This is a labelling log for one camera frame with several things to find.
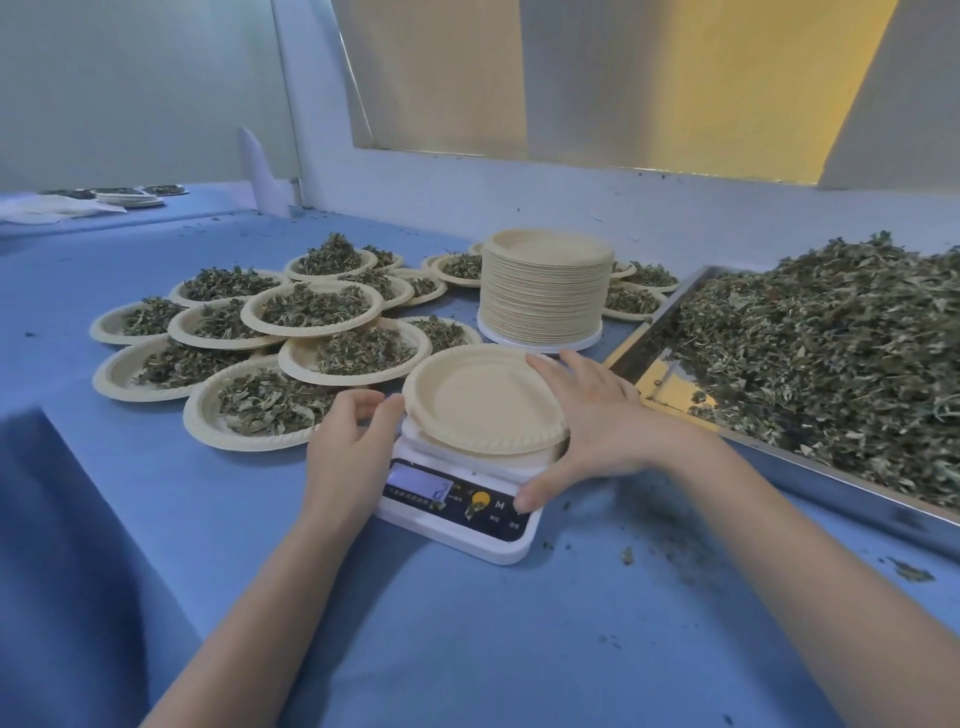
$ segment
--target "forearm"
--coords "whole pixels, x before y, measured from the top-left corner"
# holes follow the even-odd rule
[[[143,725],[272,725],[351,541],[331,525],[298,521]]]
[[[960,640],[713,435],[666,464],[850,726],[960,725]]]

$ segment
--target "left hand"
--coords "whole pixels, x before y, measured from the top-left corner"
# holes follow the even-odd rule
[[[376,508],[387,481],[402,395],[372,389],[337,395],[306,449],[302,515],[353,539]],[[371,420],[366,429],[358,422]]]

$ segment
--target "blue tablecloth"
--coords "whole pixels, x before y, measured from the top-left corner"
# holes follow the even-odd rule
[[[399,252],[412,266],[469,242],[320,212],[291,222],[238,213],[43,239],[0,258],[0,335],[12,352],[0,369],[0,533],[11,534],[0,588],[15,594],[0,611],[0,640],[19,635],[0,661],[22,654],[32,669],[0,667],[30,724],[66,724],[50,716],[70,711],[97,718],[77,724],[135,722],[250,583],[300,502],[303,448],[209,449],[184,431],[182,402],[96,395],[89,377],[112,349],[86,337],[89,322],[167,292],[201,266],[277,270],[331,231]],[[458,292],[410,313],[473,323],[475,309],[476,293]],[[592,353],[605,355],[629,330],[607,326]],[[960,631],[958,565],[799,505]],[[627,546],[631,566],[620,558]],[[900,580],[890,556],[937,580]],[[43,677],[60,687],[35,698]],[[696,516],[668,482],[646,473],[584,484],[550,504],[537,547],[513,567],[371,522],[283,724],[839,721]]]

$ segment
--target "white paper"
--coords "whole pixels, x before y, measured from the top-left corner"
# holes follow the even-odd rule
[[[270,171],[270,164],[267,156],[263,153],[263,147],[257,141],[253,133],[246,127],[240,128],[238,141],[240,143],[240,160],[243,164],[244,173],[250,180],[253,188],[253,202],[256,208],[265,214],[276,215],[290,219],[290,206],[280,191],[279,186],[274,179],[274,173]]]

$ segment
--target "pile of dried herbs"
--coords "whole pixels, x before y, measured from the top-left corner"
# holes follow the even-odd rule
[[[339,232],[332,232],[319,248],[310,248],[295,266],[305,276],[336,276],[360,267],[362,258]]]
[[[621,313],[647,314],[660,308],[660,302],[650,291],[615,284],[607,289],[604,306]]]
[[[175,341],[161,352],[152,353],[134,376],[136,384],[153,384],[157,389],[175,389],[204,381],[222,369],[246,361],[250,352],[220,352],[197,349]]]
[[[193,330],[194,335],[207,339],[255,339],[262,336],[240,320],[243,306],[240,299],[231,299],[216,308],[205,305],[204,315]]]
[[[174,316],[183,311],[183,306],[160,296],[148,296],[130,313],[123,317],[120,332],[125,336],[152,336],[166,333]]]
[[[274,286],[275,279],[261,276],[253,268],[246,271],[239,265],[229,270],[203,268],[196,277],[183,284],[182,295],[190,301],[215,301],[234,296],[254,296]]]
[[[479,280],[483,256],[458,253],[444,266],[444,273],[457,279]]]
[[[378,273],[377,271],[373,270],[362,271],[361,273],[355,273],[352,276],[341,276],[340,280],[349,280],[351,283],[368,285],[370,288],[374,289],[377,293],[383,296],[384,301],[389,301],[390,299],[396,297],[394,295],[394,287],[391,283],[390,277],[386,273]]]
[[[359,286],[317,293],[298,283],[290,293],[274,296],[260,309],[260,320],[282,327],[323,327],[355,319],[370,309]]]
[[[436,316],[429,319],[420,319],[411,321],[415,327],[430,337],[430,344],[433,345],[433,353],[442,352],[453,347],[463,346],[467,340],[464,338],[464,328],[460,324],[441,321]]]
[[[651,288],[665,288],[668,285],[677,285],[680,279],[674,276],[662,265],[640,265],[639,261],[630,261],[636,267],[636,273],[627,276],[624,280],[637,285],[647,285]]]
[[[960,511],[960,248],[831,240],[680,318],[674,356],[717,401],[692,414]]]
[[[386,268],[396,260],[393,253],[377,248],[375,245],[365,245],[363,249],[376,255],[376,265],[373,266],[374,268]]]
[[[325,375],[368,375],[398,367],[416,353],[395,329],[355,329],[323,340],[317,348],[317,371]]]
[[[339,391],[263,368],[224,388],[220,415],[241,435],[282,435],[318,425]]]

